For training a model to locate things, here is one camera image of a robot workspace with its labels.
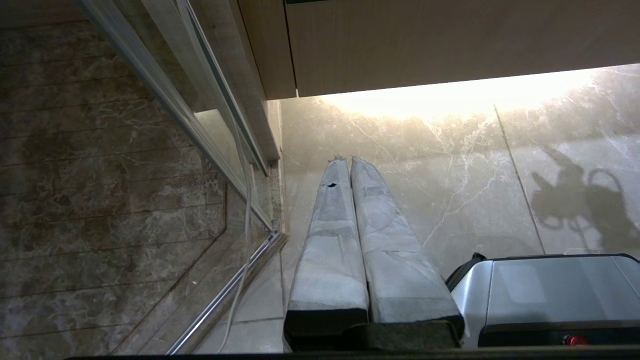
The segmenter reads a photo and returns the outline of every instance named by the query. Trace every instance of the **wooden cabinet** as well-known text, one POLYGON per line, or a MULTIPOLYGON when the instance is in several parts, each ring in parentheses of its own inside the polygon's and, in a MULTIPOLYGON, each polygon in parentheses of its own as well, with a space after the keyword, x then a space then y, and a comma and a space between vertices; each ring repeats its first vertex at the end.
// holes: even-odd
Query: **wooden cabinet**
POLYGON ((300 96, 640 62, 638 0, 286 1, 284 12, 294 76, 270 81, 300 96))

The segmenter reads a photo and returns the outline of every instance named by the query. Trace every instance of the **marble floor tile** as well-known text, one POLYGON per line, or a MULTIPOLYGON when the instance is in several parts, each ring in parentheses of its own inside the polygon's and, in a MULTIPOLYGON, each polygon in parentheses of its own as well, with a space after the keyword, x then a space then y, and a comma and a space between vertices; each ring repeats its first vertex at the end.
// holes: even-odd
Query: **marble floor tile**
POLYGON ((0 354, 10 359, 48 360, 73 356, 109 354, 134 325, 114 325, 93 329, 51 332, 31 336, 0 339, 0 354))
POLYGON ((435 89, 411 88, 408 99, 407 89, 390 89, 282 101, 287 298, 317 186, 336 154, 377 166, 444 277, 475 251, 542 253, 493 104, 435 89))
POLYGON ((112 56, 111 44, 89 21, 11 29, 0 33, 2 66, 112 56))
POLYGON ((280 256, 273 259, 251 282, 242 296, 234 322, 247 322, 284 316, 282 304, 282 277, 280 256))
POLYGON ((496 107, 546 252, 640 257, 640 65, 546 74, 539 91, 496 107))
MULTIPOLYGON (((282 352, 282 319, 241 322, 231 326, 223 354, 282 352)), ((225 336, 225 326, 218 325, 200 344, 196 354, 218 351, 225 336)))

